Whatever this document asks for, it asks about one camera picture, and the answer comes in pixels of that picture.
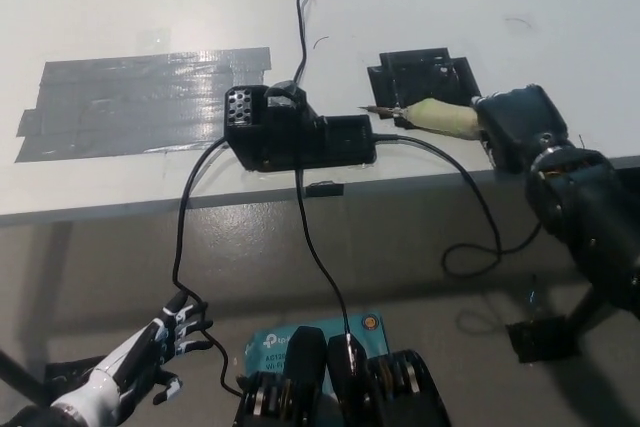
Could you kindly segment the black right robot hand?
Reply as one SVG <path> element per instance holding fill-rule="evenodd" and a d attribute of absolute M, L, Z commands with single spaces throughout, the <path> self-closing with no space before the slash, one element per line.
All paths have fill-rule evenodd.
<path fill-rule="evenodd" d="M 548 148 L 570 144 L 567 125 L 537 84 L 497 92 L 472 101 L 494 166 L 510 174 L 529 169 Z"/>

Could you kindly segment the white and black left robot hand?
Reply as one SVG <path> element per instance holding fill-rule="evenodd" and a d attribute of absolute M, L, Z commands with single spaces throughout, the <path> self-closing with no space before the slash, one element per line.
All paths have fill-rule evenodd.
<path fill-rule="evenodd" d="M 160 405 L 182 388 L 179 377 L 163 369 L 176 357 L 212 347 L 208 340 L 194 340 L 193 333 L 206 334 L 213 325 L 206 318 L 208 304 L 188 302 L 188 294 L 178 292 L 149 324 L 108 354 L 96 367 L 116 384 L 122 403 L 140 402 L 154 386 L 163 391 L 153 398 Z"/>

